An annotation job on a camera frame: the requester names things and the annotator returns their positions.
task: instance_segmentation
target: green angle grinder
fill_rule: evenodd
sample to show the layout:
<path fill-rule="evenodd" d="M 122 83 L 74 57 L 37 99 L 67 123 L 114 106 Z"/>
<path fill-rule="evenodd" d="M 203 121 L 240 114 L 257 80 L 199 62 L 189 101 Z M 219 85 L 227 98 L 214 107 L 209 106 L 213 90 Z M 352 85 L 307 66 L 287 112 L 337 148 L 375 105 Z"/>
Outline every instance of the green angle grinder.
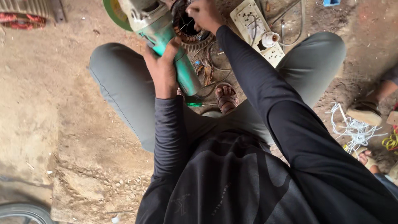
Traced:
<path fill-rule="evenodd" d="M 157 0 L 103 0 L 111 19 L 125 30 L 142 36 L 147 44 L 162 55 L 167 43 L 176 36 L 173 17 L 168 7 Z M 184 48 L 180 47 L 174 65 L 177 81 L 187 96 L 195 95 L 202 88 Z"/>

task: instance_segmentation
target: white wire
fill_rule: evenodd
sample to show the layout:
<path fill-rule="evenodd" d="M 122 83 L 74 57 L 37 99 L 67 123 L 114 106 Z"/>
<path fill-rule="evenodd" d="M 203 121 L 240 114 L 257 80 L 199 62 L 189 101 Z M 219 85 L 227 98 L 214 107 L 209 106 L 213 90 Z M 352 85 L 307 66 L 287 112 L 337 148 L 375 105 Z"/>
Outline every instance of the white wire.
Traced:
<path fill-rule="evenodd" d="M 385 134 L 375 134 L 377 130 L 380 130 L 382 127 L 377 127 L 377 126 L 370 126 L 365 122 L 358 121 L 356 119 L 352 119 L 351 117 L 347 117 L 347 119 L 344 121 L 346 126 L 339 126 L 340 128 L 345 128 L 345 132 L 340 133 L 336 130 L 336 124 L 333 121 L 333 116 L 334 113 L 339 110 L 340 108 L 340 103 L 334 103 L 334 106 L 332 107 L 331 111 L 326 112 L 326 114 L 331 113 L 332 117 L 330 119 L 330 122 L 333 126 L 333 132 L 338 134 L 339 136 L 336 138 L 338 139 L 341 136 L 351 136 L 352 140 L 347 143 L 347 148 L 345 150 L 348 153 L 354 152 L 357 154 L 357 150 L 361 145 L 367 146 L 369 144 L 369 140 L 372 137 L 375 136 L 383 136 L 387 135 L 388 133 Z"/>

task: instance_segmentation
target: blue object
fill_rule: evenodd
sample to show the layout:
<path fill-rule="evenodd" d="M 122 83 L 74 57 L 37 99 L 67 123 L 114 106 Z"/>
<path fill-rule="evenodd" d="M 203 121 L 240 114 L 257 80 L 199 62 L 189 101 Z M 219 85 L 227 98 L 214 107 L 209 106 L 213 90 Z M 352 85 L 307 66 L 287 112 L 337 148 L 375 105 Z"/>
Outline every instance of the blue object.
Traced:
<path fill-rule="evenodd" d="M 336 6 L 340 5 L 341 0 L 324 0 L 324 6 Z"/>

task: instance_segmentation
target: black long sleeve shirt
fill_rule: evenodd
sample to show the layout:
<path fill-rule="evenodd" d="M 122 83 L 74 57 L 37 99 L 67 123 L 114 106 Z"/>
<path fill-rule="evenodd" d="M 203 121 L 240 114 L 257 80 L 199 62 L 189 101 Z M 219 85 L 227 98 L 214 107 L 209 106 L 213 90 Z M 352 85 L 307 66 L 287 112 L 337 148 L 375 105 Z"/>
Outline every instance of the black long sleeve shirt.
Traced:
<path fill-rule="evenodd" d="M 278 72 L 228 27 L 217 39 L 291 167 L 237 130 L 187 145 L 182 98 L 156 99 L 154 174 L 136 223 L 396 223 L 397 200 Z"/>

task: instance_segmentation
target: extension board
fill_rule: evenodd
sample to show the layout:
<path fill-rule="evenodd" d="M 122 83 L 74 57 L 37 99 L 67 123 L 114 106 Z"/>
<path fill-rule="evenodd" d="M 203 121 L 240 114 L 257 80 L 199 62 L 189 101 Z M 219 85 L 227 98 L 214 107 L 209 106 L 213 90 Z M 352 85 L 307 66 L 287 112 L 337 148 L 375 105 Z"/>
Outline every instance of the extension board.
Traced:
<path fill-rule="evenodd" d="M 254 37 L 254 17 L 248 16 L 248 14 L 254 15 L 257 20 L 257 33 L 254 39 L 253 48 L 259 52 L 274 68 L 279 64 L 282 58 L 285 56 L 279 43 L 275 46 L 266 48 L 261 43 L 261 37 L 266 32 L 271 31 L 268 24 L 265 22 L 264 17 L 261 14 L 260 9 L 257 7 L 254 0 L 245 0 L 238 7 L 236 7 L 231 13 L 230 17 L 239 30 L 241 36 L 248 44 L 252 44 Z"/>

